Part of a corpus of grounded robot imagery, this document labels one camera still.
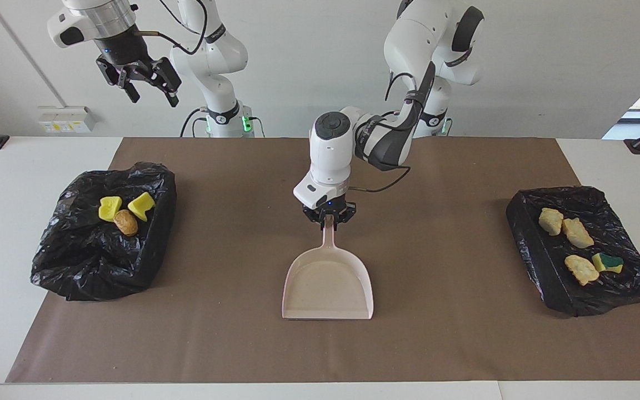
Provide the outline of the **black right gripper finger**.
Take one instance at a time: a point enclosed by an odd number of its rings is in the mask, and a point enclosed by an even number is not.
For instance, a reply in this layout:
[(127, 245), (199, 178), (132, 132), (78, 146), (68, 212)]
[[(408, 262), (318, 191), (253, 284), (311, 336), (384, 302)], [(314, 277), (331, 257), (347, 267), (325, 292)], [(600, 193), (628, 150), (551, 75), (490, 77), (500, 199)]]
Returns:
[(142, 58), (141, 77), (145, 83), (160, 89), (171, 107), (178, 106), (177, 93), (181, 86), (181, 78), (167, 57), (158, 60), (153, 60), (150, 57)]
[(127, 71), (124, 69), (122, 69), (122, 72), (118, 71), (115, 65), (111, 64), (103, 56), (99, 56), (96, 59), (96, 64), (110, 86), (116, 86), (125, 91), (131, 102), (137, 103), (139, 101), (140, 94), (127, 76)]

